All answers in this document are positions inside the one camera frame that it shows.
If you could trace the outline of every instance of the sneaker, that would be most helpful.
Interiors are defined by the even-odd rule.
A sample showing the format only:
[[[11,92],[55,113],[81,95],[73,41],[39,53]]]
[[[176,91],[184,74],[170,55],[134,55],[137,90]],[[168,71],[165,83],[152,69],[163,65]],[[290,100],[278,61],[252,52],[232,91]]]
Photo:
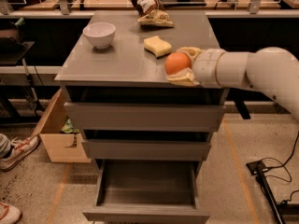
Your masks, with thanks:
[[[0,224],[13,224],[21,218],[21,210],[13,205],[0,202]]]
[[[0,171],[6,172],[14,168],[22,158],[35,150],[38,144],[38,136],[35,136],[32,140],[29,138],[23,141],[11,140],[11,145],[14,146],[14,148],[9,157],[0,159]]]

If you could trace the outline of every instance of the concrete floor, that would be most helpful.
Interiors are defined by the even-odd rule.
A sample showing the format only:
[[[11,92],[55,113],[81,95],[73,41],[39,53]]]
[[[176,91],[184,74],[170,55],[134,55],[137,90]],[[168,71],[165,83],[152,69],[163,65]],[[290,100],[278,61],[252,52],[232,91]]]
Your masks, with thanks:
[[[0,132],[23,139],[33,129],[0,127]],[[267,157],[284,162],[292,153],[298,130],[299,123],[289,114],[251,113],[248,120],[237,113],[225,114],[196,180],[200,204],[210,213],[207,224],[276,223],[246,163]],[[271,160],[264,163],[279,165]],[[288,199],[292,191],[299,189],[298,166],[296,150],[287,164],[291,183],[267,178],[277,201]],[[281,168],[266,174],[288,178]],[[20,224],[92,223],[81,210],[93,205],[96,178],[92,164],[50,162],[40,144],[13,170],[0,173],[0,200],[22,210]],[[292,196],[292,203],[299,203],[299,193]],[[285,220],[299,223],[299,217]]]

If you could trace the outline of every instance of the white bowl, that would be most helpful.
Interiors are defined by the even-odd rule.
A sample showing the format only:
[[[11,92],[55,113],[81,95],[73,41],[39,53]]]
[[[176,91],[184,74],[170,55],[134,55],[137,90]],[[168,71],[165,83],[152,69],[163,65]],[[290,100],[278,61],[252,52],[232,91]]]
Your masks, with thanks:
[[[97,22],[87,25],[83,29],[83,34],[93,46],[104,49],[113,41],[115,30],[115,25],[111,23]]]

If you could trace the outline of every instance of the cardboard box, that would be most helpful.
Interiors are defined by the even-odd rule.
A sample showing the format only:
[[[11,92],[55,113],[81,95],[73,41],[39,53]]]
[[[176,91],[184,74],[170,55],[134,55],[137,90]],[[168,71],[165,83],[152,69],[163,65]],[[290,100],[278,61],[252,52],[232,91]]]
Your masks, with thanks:
[[[64,95],[59,89],[50,100],[32,135],[39,134],[53,162],[91,162],[84,152],[81,144],[82,137],[79,133],[61,133],[68,118],[64,102]]]

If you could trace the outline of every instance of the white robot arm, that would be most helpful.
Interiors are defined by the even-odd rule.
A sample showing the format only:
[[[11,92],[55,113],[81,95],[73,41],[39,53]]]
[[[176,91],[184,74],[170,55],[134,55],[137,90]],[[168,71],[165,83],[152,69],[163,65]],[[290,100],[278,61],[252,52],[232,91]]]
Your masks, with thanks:
[[[194,61],[192,71],[206,88],[259,91],[299,121],[299,62],[285,49],[256,53],[207,49]]]

